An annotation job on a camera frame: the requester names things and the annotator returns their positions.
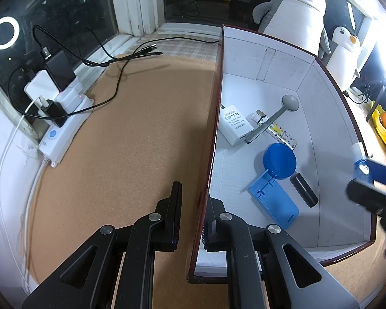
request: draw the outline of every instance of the white power adapter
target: white power adapter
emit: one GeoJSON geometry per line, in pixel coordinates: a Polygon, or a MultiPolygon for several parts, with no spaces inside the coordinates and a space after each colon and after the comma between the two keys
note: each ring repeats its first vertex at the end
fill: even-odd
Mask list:
{"type": "Polygon", "coordinates": [[[233,105],[220,109],[218,129],[231,146],[235,146],[249,132],[254,130],[233,105]]]}
{"type": "MultiPolygon", "coordinates": [[[[36,76],[25,87],[24,92],[30,99],[37,99],[42,96],[45,100],[54,100],[60,93],[47,71],[38,71],[36,76]]],[[[36,101],[36,106],[40,109],[41,103],[36,101]]]]}

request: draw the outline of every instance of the stuffed animal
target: stuffed animal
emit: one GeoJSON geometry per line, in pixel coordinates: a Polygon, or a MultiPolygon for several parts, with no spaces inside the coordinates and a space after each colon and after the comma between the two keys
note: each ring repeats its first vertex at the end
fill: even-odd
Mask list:
{"type": "Polygon", "coordinates": [[[357,58],[361,52],[360,42],[348,29],[337,27],[329,45],[332,53],[324,56],[322,63],[343,92],[352,84],[354,75],[360,78],[357,70],[357,58]]]}
{"type": "Polygon", "coordinates": [[[323,25],[325,11],[326,0],[271,0],[253,9],[253,19],[260,23],[258,32],[322,57],[324,52],[330,53],[323,25]]]}

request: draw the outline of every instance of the lamp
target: lamp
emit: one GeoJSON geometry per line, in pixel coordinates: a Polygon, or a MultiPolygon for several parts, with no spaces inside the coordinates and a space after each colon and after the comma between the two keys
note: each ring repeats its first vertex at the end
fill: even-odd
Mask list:
{"type": "Polygon", "coordinates": [[[11,47],[15,43],[15,41],[17,40],[17,38],[20,34],[20,26],[15,18],[10,17],[10,16],[2,17],[2,18],[0,18],[0,24],[3,24],[3,23],[10,23],[13,26],[14,35],[11,38],[11,40],[9,42],[7,42],[6,44],[0,44],[0,50],[4,50],[4,49],[11,47]]]}

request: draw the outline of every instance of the white wall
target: white wall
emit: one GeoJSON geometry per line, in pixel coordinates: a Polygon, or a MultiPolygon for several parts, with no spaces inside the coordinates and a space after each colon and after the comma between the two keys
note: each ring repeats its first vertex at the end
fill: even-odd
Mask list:
{"type": "MultiPolygon", "coordinates": [[[[0,159],[14,124],[0,110],[0,159]]],[[[37,145],[18,131],[4,161],[1,195],[4,222],[10,243],[21,265],[21,216],[41,160],[37,145]]],[[[15,307],[24,295],[21,275],[0,229],[0,290],[15,307]]]]}

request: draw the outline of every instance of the black cylinder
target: black cylinder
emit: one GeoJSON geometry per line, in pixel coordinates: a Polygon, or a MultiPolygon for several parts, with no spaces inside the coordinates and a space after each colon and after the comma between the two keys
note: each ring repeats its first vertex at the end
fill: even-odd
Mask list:
{"type": "Polygon", "coordinates": [[[290,177],[290,182],[310,208],[314,207],[317,202],[319,202],[318,198],[300,173],[293,174],[290,177]]]}

